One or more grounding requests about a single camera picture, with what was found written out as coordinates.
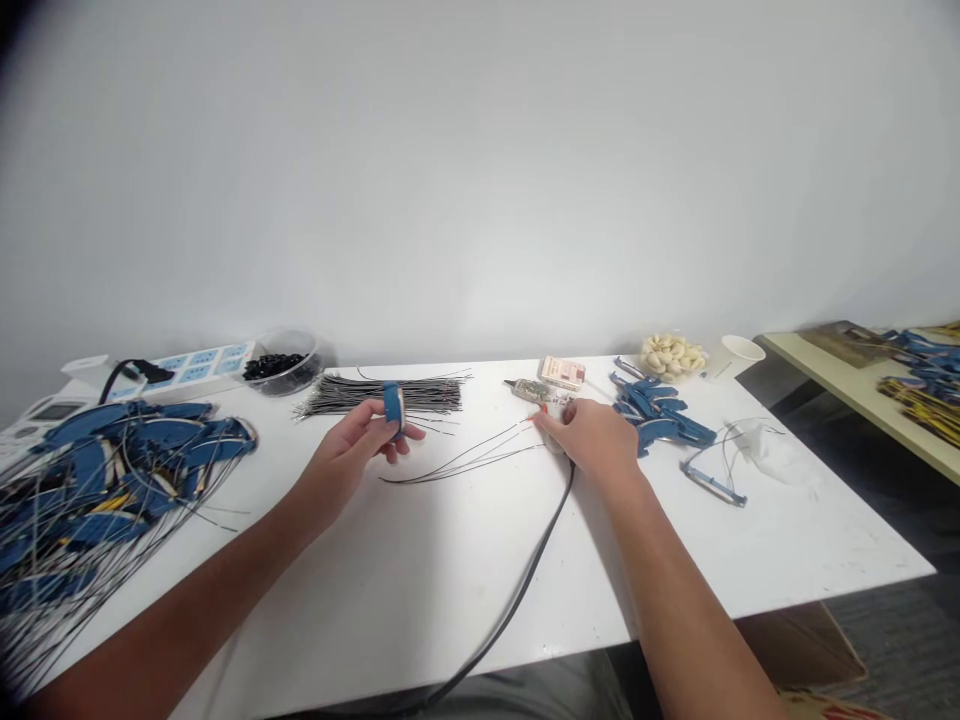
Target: cardboard box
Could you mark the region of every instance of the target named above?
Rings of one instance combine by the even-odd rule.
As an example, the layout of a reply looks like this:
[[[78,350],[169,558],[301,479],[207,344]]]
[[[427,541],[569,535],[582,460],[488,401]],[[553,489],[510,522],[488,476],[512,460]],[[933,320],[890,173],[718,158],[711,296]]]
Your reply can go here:
[[[867,677],[867,668],[823,603],[741,618],[736,625],[778,688],[829,687]]]

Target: hand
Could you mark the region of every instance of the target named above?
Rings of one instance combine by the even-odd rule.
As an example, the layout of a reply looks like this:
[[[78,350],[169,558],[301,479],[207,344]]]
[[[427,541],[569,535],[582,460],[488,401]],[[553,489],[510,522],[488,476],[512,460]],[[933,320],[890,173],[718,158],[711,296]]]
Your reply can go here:
[[[410,445],[406,438],[395,443],[396,421],[388,423],[383,415],[383,400],[364,400],[334,425],[307,463],[298,486],[307,485],[315,497],[335,518],[353,496],[370,458],[383,454],[387,462],[397,462],[397,454],[406,455]],[[426,433],[414,425],[407,425],[403,434],[413,440],[423,440]]]
[[[577,398],[567,406],[563,420],[545,413],[533,416],[534,424],[560,443],[591,480],[609,486],[639,472],[637,429],[612,407]]]

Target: white table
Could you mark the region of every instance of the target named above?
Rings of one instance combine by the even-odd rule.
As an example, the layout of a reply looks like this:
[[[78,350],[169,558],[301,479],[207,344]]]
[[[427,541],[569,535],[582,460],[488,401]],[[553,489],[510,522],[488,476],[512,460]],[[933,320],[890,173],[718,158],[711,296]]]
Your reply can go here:
[[[609,357],[583,358],[605,391]],[[287,571],[198,681],[179,717],[259,718],[448,679],[488,636],[513,596],[547,520],[567,465],[545,449],[416,486],[379,482],[432,470],[528,416],[504,379],[535,377],[537,361],[365,368],[377,378],[413,379],[472,367],[456,437],[428,431],[396,469],[382,459],[343,516]],[[356,377],[353,369],[343,369]],[[586,397],[603,398],[585,388]],[[680,386],[687,414],[710,427],[767,417],[739,384],[698,379]],[[210,501],[250,515],[208,512],[242,529],[290,488],[338,418],[292,420],[294,398],[246,389],[212,396],[222,414],[250,420],[260,449]],[[510,447],[539,442],[524,432]],[[716,499],[678,470],[691,450],[666,443],[641,461],[671,521],[733,617],[920,577],[933,568],[812,453],[822,482],[781,485],[737,464],[744,509]],[[701,467],[720,474],[714,450]],[[230,540],[191,520],[114,596],[75,643],[69,663],[116,631]],[[483,673],[626,642],[635,636],[619,559],[598,498],[582,477],[557,524],[526,599]]]

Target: black power cord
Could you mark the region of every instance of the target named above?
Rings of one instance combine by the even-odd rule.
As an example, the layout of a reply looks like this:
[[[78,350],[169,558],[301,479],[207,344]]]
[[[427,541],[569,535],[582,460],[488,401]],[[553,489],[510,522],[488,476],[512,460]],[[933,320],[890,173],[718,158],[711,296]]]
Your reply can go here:
[[[147,379],[147,384],[153,384],[155,382],[163,382],[164,380],[169,380],[174,375],[175,372],[172,370],[164,370],[161,367],[157,367],[152,362],[146,360],[135,360],[129,358],[127,360],[121,360],[116,364],[112,371],[110,371],[110,377],[107,378],[107,381],[103,384],[103,390],[100,393],[100,400],[97,401],[97,405],[103,405],[107,398],[110,396],[110,390],[113,389],[113,384],[117,381],[120,373],[124,371],[124,368],[127,365],[133,365],[137,370],[140,371],[140,374]]]
[[[510,609],[507,611],[507,614],[504,616],[503,620],[500,621],[497,629],[494,630],[493,634],[490,636],[490,639],[484,643],[483,647],[480,648],[476,655],[474,655],[462,668],[457,671],[456,675],[447,680],[447,682],[422,700],[415,702],[409,707],[400,708],[398,710],[391,710],[389,712],[355,713],[331,712],[329,710],[306,710],[290,713],[288,715],[280,715],[272,720],[404,720],[404,718],[414,717],[426,712],[438,702],[443,700],[443,698],[449,695],[453,689],[459,685],[460,682],[467,677],[467,675],[470,674],[470,671],[473,670],[473,668],[475,668],[481,660],[483,660],[484,656],[490,652],[490,648],[492,648],[497,640],[500,639],[500,636],[503,635],[503,631],[507,629],[507,625],[510,624],[513,616],[520,608],[520,603],[523,602],[523,596],[527,594],[527,588],[529,588],[530,583],[533,582],[533,576],[537,572],[537,566],[540,564],[540,558],[543,557],[543,551],[547,547],[547,542],[550,540],[550,535],[553,533],[553,528],[557,524],[557,520],[560,519],[560,513],[563,512],[563,506],[566,505],[567,498],[570,496],[570,490],[573,488],[573,476],[576,472],[576,469],[577,466],[574,465],[573,460],[571,460],[570,479],[567,481],[567,487],[563,491],[563,497],[560,498],[560,505],[557,506],[557,511],[553,514],[553,517],[550,518],[550,522],[547,524],[547,529],[544,530],[543,535],[540,538],[540,542],[537,543],[537,549],[534,551],[533,558],[530,560],[530,564],[527,566],[527,572],[523,576],[523,581],[520,583],[520,589],[517,591],[517,595],[513,600],[513,604],[510,606]]]

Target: gray floor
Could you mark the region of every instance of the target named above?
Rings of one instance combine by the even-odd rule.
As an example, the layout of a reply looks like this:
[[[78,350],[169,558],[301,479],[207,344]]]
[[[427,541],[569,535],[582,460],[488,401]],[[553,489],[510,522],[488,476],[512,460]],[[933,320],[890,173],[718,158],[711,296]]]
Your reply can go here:
[[[938,574],[827,603],[870,673],[828,692],[897,720],[956,720],[960,487],[838,405],[826,396],[781,419]]]

